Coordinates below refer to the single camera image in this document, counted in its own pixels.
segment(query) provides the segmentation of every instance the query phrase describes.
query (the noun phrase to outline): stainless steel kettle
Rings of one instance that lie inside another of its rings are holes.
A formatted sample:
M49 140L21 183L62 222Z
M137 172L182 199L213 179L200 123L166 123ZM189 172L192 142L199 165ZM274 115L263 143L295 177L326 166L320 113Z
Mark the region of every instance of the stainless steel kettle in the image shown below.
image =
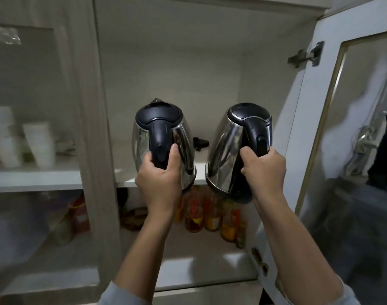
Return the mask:
M195 151L191 131L181 109L156 98L136 113L132 139L137 171L144 154L149 151L154 165L165 170L171 146L178 144L182 190L189 190L196 178Z
M210 142L205 174L209 187L218 195L241 204L251 202L252 193L240 170L240 149L249 146L258 157L268 153L272 143L272 117L263 107L240 103L223 116Z

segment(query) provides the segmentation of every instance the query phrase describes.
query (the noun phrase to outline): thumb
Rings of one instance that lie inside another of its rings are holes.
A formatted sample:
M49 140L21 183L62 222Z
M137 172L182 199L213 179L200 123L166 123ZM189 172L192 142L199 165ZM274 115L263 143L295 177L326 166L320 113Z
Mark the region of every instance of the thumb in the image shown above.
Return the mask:
M171 150L169 152L168 166L167 170L179 170L181 166L181 156L179 155L178 144L174 143L171 146Z
M252 161L258 158L254 151L248 146L240 149L240 156L243 160L244 166L249 165Z

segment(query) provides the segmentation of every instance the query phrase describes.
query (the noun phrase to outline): kettle handle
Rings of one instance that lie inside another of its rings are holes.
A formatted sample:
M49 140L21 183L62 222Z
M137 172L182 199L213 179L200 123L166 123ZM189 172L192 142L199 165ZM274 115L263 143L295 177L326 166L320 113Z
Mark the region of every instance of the kettle handle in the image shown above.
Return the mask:
M250 148L257 157L264 156L269 152L268 131L265 122L258 117L249 117L242 124L247 134Z
M152 162L157 168L166 170L172 146L172 128L165 120L155 120L148 130Z

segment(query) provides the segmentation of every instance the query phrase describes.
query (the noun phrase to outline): black kettle lid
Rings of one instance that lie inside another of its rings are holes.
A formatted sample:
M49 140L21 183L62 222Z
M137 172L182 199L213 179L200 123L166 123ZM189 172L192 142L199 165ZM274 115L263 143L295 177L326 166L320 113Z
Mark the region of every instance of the black kettle lid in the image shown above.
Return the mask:
M143 129L148 130L151 122L164 120L170 123L171 128L176 127L184 117L182 110L156 98L147 106L144 106L136 113L136 123Z
M240 123L249 117L259 117L266 123L271 121L268 110L253 103L236 104L228 110L227 116L235 123Z

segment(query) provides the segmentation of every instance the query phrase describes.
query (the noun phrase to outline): gold trim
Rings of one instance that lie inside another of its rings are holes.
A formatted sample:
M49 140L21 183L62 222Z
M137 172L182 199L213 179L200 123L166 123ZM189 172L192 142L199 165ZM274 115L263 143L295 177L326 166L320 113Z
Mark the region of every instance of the gold trim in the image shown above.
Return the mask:
M305 172L305 176L303 178L301 191L299 192L298 201L297 201L297 204L295 207L295 214L297 216L299 216L301 213L303 202L304 202L305 196L306 196L306 192L307 192L308 187L309 187L309 181L310 181L312 169L313 169L315 158L316 158L316 153L318 151L320 142L321 142L322 137L323 137L323 129L324 129L325 124L326 124L326 119L327 119L327 116L329 113L330 104L332 102L334 94L336 93L336 88L337 88L337 84L339 82L341 72L343 69L346 52L350 46L358 45L360 43L364 43L367 41L379 40L382 38L387 38L387 32L369 35L369 36L365 36L365 37L360 37L358 39L348 40L348 41L343 42L342 45L340 46L337 61L336 61L336 64L335 64L334 70L333 70L332 79L331 79L330 85L329 85L329 91L328 91L328 94L327 94L326 99L325 99L325 104L323 105L321 118L319 120L318 128L317 128L316 135L315 135L315 140L313 141L313 147L312 147L312 150L310 152L308 165L306 166L306 172Z

